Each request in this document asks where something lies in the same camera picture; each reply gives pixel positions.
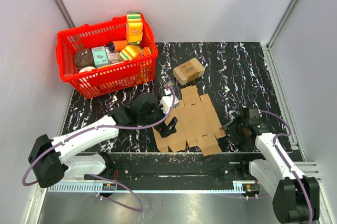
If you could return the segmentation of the brown cardboard box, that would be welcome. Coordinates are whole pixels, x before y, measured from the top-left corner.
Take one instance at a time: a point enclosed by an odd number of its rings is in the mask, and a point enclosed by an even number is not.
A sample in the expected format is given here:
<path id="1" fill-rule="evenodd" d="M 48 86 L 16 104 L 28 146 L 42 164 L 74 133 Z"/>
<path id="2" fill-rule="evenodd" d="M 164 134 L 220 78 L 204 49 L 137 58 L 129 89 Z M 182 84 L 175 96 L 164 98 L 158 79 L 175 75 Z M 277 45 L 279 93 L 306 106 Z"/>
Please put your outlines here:
<path id="1" fill-rule="evenodd" d="M 161 152 L 183 151 L 188 145 L 199 147 L 204 156 L 221 152 L 218 139 L 226 136 L 208 94 L 199 95 L 195 85 L 181 89 L 182 99 L 165 124 L 176 117 L 176 132 L 163 138 L 153 129 L 156 146 Z"/>

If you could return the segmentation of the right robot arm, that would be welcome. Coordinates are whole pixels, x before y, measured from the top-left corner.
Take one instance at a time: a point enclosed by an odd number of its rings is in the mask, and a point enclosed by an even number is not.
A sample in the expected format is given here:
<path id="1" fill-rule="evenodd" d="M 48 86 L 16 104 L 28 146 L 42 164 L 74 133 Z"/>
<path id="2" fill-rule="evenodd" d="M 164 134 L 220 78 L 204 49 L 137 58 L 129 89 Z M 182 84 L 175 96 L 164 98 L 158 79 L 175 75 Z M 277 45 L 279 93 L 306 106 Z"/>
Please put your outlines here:
<path id="1" fill-rule="evenodd" d="M 279 223 L 313 223 L 320 218 L 320 186 L 292 161 L 279 137 L 261 118 L 262 110 L 245 107 L 242 113 L 222 126 L 229 140 L 237 147 L 244 143 L 255 146 L 261 159 L 248 159 L 239 167 L 242 178 L 255 178 L 272 198 L 272 207 Z"/>

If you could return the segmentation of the teal small box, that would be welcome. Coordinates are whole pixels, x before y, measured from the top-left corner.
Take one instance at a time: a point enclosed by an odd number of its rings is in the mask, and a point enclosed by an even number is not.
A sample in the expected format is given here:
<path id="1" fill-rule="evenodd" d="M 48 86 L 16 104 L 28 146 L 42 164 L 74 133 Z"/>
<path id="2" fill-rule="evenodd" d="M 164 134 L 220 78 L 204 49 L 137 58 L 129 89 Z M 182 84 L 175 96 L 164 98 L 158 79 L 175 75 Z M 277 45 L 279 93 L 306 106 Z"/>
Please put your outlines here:
<path id="1" fill-rule="evenodd" d="M 109 64 L 105 46 L 91 48 L 93 61 L 96 68 L 107 66 Z"/>

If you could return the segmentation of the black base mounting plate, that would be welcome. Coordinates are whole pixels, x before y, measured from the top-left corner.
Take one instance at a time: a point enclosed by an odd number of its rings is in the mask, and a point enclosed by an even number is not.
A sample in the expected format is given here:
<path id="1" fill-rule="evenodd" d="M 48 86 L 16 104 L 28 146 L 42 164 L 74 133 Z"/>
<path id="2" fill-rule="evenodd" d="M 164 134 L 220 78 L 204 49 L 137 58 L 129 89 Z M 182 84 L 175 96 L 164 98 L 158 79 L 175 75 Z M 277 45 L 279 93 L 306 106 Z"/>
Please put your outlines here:
<path id="1" fill-rule="evenodd" d="M 130 180 L 140 177 L 211 177 L 221 180 L 248 180 L 249 162 L 264 159 L 259 152 L 201 153 L 107 153 L 100 152 L 106 165 L 101 176 Z"/>

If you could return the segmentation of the kitchen scouring pads pack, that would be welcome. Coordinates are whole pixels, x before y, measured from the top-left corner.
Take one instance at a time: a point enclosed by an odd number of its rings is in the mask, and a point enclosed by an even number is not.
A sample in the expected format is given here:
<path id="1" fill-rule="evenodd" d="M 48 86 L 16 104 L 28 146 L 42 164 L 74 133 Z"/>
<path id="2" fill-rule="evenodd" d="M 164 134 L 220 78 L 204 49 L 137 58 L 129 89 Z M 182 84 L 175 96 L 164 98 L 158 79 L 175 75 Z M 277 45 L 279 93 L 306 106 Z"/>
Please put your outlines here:
<path id="1" fill-rule="evenodd" d="M 194 81 L 201 77 L 204 72 L 205 68 L 197 58 L 190 59 L 173 69 L 173 75 L 180 85 L 186 85 Z"/>

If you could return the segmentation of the orange snack packet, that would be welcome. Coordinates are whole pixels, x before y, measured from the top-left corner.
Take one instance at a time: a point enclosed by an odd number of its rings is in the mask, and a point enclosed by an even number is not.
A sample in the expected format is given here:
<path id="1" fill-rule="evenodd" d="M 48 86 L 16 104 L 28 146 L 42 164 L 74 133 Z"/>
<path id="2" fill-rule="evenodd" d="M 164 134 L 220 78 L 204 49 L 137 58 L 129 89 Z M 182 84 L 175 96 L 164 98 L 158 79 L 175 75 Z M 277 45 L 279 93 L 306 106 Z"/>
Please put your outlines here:
<path id="1" fill-rule="evenodd" d="M 140 53 L 140 57 L 151 55 L 151 50 L 149 47 L 144 47 Z"/>

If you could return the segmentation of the yellow green striped sponge pack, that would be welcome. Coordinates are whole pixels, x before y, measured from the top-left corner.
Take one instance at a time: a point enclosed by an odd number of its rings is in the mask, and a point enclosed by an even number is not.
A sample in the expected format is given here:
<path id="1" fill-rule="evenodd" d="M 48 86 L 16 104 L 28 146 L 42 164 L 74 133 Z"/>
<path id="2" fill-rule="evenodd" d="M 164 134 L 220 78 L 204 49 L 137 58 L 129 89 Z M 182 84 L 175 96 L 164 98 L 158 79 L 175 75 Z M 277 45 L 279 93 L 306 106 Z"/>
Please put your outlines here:
<path id="1" fill-rule="evenodd" d="M 138 57 L 142 52 L 142 48 L 138 45 L 128 45 L 119 52 L 122 61 L 131 61 Z"/>

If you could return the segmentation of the red plastic shopping basket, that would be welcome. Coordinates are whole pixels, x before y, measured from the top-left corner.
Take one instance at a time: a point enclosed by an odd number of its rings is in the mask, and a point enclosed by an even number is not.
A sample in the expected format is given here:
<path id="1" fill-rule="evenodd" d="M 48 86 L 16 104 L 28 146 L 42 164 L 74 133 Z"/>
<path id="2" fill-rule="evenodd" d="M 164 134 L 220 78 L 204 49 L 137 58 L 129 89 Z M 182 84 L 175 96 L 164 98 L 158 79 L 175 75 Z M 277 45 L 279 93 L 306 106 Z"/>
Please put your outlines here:
<path id="1" fill-rule="evenodd" d="M 84 48 L 102 46 L 110 41 L 124 39 L 126 16 L 114 17 L 110 21 L 93 25 L 84 24 L 58 32 L 56 60 L 60 79 L 72 85 L 87 99 L 153 81 L 158 49 L 150 25 L 146 19 L 142 21 L 141 47 L 148 47 L 151 51 L 150 55 L 89 72 L 80 72 L 75 66 L 75 53 Z"/>

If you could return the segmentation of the pink packaged item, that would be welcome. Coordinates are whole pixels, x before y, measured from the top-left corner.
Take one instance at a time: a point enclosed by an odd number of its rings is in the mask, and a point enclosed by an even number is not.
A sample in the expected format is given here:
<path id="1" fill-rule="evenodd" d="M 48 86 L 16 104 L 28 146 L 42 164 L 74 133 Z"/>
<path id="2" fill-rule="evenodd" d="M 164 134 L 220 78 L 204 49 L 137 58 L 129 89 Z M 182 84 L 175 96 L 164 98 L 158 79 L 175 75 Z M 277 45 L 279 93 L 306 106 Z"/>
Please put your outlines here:
<path id="1" fill-rule="evenodd" d="M 123 63 L 123 60 L 119 55 L 119 52 L 107 52 L 107 57 L 109 65 Z"/>

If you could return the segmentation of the orange cylindrical can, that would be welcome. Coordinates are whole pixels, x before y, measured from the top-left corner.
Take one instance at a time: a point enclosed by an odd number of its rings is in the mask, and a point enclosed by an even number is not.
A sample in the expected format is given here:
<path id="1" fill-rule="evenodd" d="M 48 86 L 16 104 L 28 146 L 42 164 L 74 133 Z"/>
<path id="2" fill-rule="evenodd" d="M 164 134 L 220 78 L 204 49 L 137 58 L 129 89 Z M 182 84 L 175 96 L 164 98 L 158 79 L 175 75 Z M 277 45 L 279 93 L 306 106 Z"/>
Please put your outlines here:
<path id="1" fill-rule="evenodd" d="M 107 44 L 110 52 L 120 52 L 122 49 L 128 46 L 127 40 L 111 41 Z"/>

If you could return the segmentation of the white round item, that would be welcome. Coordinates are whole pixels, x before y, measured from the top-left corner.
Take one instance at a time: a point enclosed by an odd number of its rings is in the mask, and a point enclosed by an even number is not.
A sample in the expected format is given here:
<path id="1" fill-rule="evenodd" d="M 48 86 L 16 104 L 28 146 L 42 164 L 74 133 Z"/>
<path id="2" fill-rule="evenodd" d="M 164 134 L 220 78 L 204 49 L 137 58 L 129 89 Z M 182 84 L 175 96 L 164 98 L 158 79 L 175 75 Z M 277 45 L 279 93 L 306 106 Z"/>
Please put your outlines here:
<path id="1" fill-rule="evenodd" d="M 93 66 L 87 66 L 79 70 L 79 73 L 93 73 L 96 71 L 96 68 Z"/>

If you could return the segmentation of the orange yellow juice carton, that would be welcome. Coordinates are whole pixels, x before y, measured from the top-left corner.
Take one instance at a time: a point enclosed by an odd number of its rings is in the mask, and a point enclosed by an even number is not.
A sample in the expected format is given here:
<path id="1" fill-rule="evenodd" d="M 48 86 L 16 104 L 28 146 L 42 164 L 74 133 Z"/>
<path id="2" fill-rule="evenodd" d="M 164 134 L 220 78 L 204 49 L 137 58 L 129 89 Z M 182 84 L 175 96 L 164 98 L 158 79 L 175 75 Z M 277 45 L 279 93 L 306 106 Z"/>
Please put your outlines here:
<path id="1" fill-rule="evenodd" d="M 129 45 L 140 45 L 143 37 L 143 21 L 141 13 L 128 11 L 126 18 L 126 40 Z"/>

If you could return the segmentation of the brown round bread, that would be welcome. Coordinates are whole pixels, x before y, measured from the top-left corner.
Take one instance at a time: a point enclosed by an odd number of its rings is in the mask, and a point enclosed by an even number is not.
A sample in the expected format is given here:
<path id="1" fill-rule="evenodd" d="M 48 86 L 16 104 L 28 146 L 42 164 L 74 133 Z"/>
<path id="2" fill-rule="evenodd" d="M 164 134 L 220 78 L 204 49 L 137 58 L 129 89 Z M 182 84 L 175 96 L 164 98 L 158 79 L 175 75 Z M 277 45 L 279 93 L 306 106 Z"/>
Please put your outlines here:
<path id="1" fill-rule="evenodd" d="M 77 51 L 74 55 L 74 65 L 79 69 L 94 66 L 93 53 L 91 49 L 85 48 Z"/>

